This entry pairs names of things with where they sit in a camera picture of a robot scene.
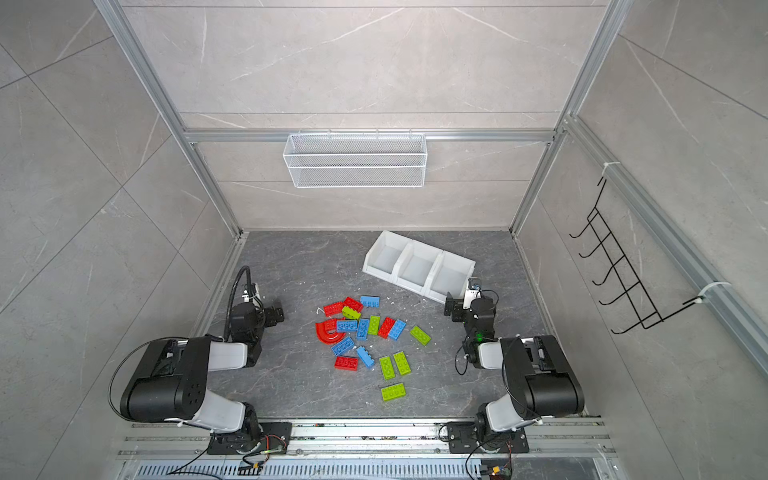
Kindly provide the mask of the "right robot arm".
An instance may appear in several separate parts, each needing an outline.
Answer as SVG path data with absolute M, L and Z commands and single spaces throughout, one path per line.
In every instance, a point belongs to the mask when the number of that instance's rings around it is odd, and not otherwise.
M 479 408 L 477 439 L 582 413 L 583 389 L 555 336 L 497 337 L 496 310 L 497 300 L 481 290 L 469 290 L 463 299 L 448 295 L 444 305 L 444 314 L 464 327 L 457 354 L 465 366 L 501 374 L 504 393 Z

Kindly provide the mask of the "white three-compartment bin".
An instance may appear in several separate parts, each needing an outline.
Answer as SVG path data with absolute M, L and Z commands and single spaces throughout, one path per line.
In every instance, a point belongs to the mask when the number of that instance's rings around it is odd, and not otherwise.
M 383 231 L 366 253 L 362 272 L 438 303 L 462 297 L 476 262 L 405 236 Z

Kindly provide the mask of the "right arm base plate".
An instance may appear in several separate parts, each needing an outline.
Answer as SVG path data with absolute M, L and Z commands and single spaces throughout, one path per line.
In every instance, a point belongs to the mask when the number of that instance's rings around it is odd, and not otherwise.
M 523 430 L 494 432 L 472 422 L 448 422 L 439 428 L 437 436 L 448 444 L 453 454 L 524 454 L 530 451 Z

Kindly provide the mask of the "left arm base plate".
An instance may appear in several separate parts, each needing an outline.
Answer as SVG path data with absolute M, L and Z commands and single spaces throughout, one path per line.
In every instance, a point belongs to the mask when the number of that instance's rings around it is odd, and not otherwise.
M 233 433 L 213 433 L 207 448 L 209 455 L 260 454 L 285 451 L 293 424 L 288 421 L 265 422 L 258 427 L 243 427 Z

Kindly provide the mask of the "green lego brick bottom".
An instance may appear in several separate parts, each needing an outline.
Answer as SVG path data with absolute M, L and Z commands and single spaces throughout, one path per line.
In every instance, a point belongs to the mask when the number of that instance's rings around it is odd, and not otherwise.
M 381 396 L 384 402 L 403 398 L 406 394 L 406 388 L 403 383 L 389 385 L 381 389 Z

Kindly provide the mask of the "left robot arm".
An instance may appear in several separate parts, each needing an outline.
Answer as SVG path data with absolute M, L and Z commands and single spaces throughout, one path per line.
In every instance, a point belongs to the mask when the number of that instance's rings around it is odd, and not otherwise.
M 279 304 L 243 302 L 229 310 L 225 338 L 163 337 L 141 345 L 143 355 L 119 404 L 111 408 L 126 421 L 181 423 L 214 436 L 260 436 L 255 408 L 209 390 L 208 374 L 255 366 L 265 330 L 284 319 Z

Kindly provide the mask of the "blue lego brick top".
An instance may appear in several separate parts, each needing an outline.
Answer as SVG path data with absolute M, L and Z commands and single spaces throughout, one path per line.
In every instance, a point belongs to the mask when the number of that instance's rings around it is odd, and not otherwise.
M 361 295 L 359 302 L 366 308 L 379 308 L 380 298 L 378 296 Z

